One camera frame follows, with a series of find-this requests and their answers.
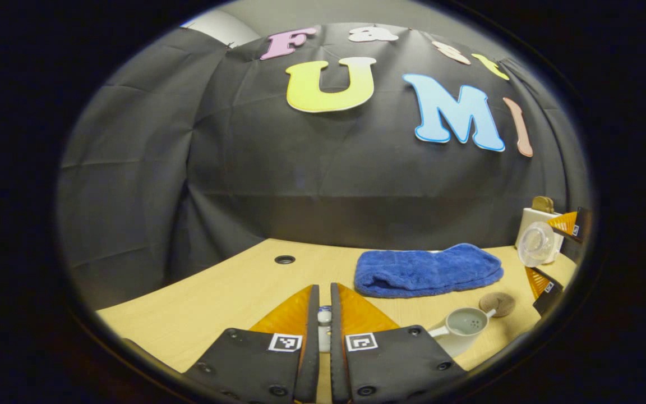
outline blue towel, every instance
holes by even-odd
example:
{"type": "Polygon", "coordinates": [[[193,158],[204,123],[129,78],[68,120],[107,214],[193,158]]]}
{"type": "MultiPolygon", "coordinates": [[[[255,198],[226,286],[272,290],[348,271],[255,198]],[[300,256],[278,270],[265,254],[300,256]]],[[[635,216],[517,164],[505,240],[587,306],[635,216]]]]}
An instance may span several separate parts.
{"type": "Polygon", "coordinates": [[[433,296],[488,286],[502,274],[496,256],[463,243],[440,252],[366,251],[354,284],[370,297],[433,296]]]}

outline yellow letter u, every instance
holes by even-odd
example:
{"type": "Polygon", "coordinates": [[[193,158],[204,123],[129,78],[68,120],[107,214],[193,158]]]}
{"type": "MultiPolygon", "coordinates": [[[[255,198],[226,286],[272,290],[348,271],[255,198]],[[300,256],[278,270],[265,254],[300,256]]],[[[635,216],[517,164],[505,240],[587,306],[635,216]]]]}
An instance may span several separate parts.
{"type": "Polygon", "coordinates": [[[320,90],[321,69],[328,66],[326,61],[305,62],[285,69],[290,74],[285,94],[290,106],[303,112],[342,111],[369,100],[373,92],[370,65],[375,63],[375,59],[346,57],[338,62],[348,66],[350,85],[337,93],[320,90]]]}

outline foam letter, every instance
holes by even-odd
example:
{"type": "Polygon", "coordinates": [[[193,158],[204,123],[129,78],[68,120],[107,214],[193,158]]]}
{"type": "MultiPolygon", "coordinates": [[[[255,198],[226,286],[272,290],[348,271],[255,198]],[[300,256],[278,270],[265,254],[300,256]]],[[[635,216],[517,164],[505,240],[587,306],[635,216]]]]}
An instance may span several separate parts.
{"type": "Polygon", "coordinates": [[[348,66],[350,85],[337,93],[324,93],[319,82],[326,61],[305,62],[285,69],[290,74],[285,99],[291,107],[303,112],[342,111],[369,100],[373,92],[370,65],[372,57],[346,57],[338,61],[348,66]]]}
{"type": "Polygon", "coordinates": [[[295,46],[301,46],[306,41],[306,35],[312,35],[316,33],[315,28],[305,28],[305,30],[295,30],[288,31],[287,33],[273,34],[269,36],[271,39],[271,46],[269,46],[269,51],[262,54],[261,60],[271,59],[272,57],[284,56],[285,54],[291,54],[296,51],[295,48],[289,48],[289,44],[294,44],[295,46]]]}
{"type": "Polygon", "coordinates": [[[508,77],[504,72],[499,71],[499,70],[497,69],[497,65],[496,65],[494,62],[490,61],[490,59],[488,59],[487,57],[482,56],[481,54],[476,54],[476,53],[473,53],[473,54],[472,54],[472,57],[475,57],[475,58],[477,58],[477,59],[480,59],[480,61],[482,62],[482,64],[483,64],[483,65],[485,65],[485,67],[487,67],[487,69],[488,69],[489,71],[494,72],[496,76],[500,76],[500,77],[502,77],[502,78],[503,78],[503,79],[505,79],[505,80],[509,80],[509,79],[510,79],[510,78],[509,78],[509,77],[508,77]]]}
{"type": "Polygon", "coordinates": [[[518,131],[518,151],[523,156],[528,156],[531,158],[533,156],[533,147],[530,145],[530,138],[528,138],[528,128],[525,126],[525,120],[523,120],[523,109],[520,108],[517,103],[513,100],[508,99],[507,97],[502,97],[502,100],[507,104],[507,107],[510,108],[510,113],[513,115],[513,121],[515,122],[515,129],[518,131]]]}
{"type": "Polygon", "coordinates": [[[370,41],[395,41],[398,37],[379,26],[366,26],[364,28],[355,28],[351,30],[351,36],[348,37],[354,43],[366,43],[370,41]]]}
{"type": "Polygon", "coordinates": [[[464,65],[469,65],[470,61],[467,57],[462,56],[458,49],[453,48],[449,44],[439,43],[438,41],[433,41],[435,48],[438,48],[438,51],[444,54],[447,57],[453,59],[453,61],[461,62],[464,65]]]}
{"type": "Polygon", "coordinates": [[[460,143],[466,143],[470,126],[475,120],[472,141],[478,148],[502,152],[505,150],[497,134],[492,113],[487,106],[487,94],[469,85],[460,87],[455,100],[435,79],[420,74],[404,74],[403,80],[413,85],[418,95],[422,123],[415,129],[418,139],[445,143],[450,132],[443,128],[440,114],[445,117],[460,143]]]}

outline table surface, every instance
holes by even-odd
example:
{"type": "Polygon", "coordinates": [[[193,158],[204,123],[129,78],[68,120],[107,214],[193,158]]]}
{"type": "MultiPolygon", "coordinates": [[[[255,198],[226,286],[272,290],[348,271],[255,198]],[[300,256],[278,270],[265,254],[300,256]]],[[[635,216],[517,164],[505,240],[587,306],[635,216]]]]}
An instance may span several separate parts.
{"type": "MultiPolygon", "coordinates": [[[[482,296],[505,292],[515,298],[510,315],[493,318],[469,350],[454,360],[465,370],[502,350],[520,333],[534,327],[540,315],[525,268],[513,246],[484,249],[502,261],[505,274],[487,287],[412,299],[366,297],[401,327],[425,329],[442,325],[459,307],[478,307],[482,296]]],[[[249,329],[290,295],[309,284],[320,286],[320,304],[330,305],[330,283],[353,287],[357,259],[365,249],[310,245],[268,238],[201,273],[132,301],[98,310],[122,338],[129,338],[171,368],[186,371],[226,328],[249,329]],[[275,263],[279,255],[295,256],[291,264],[275,263]]],[[[576,264],[559,254],[540,266],[563,286],[576,264]]],[[[318,402],[331,402],[330,356],[321,353],[318,402]]]]}

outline blue letter m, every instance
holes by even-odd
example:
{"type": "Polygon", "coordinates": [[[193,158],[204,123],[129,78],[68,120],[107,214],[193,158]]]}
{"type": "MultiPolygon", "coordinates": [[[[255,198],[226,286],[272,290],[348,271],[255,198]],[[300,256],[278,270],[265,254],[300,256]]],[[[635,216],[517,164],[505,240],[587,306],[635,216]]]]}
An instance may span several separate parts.
{"type": "Polygon", "coordinates": [[[475,87],[463,85],[455,100],[435,79],[421,74],[404,74],[403,80],[413,85],[418,94],[420,115],[423,123],[415,129],[420,140],[445,143],[450,132],[443,128],[440,114],[445,117],[460,143],[466,143],[472,120],[475,133],[472,141],[482,149],[502,152],[505,143],[497,134],[492,113],[487,107],[487,94],[475,87]]]}

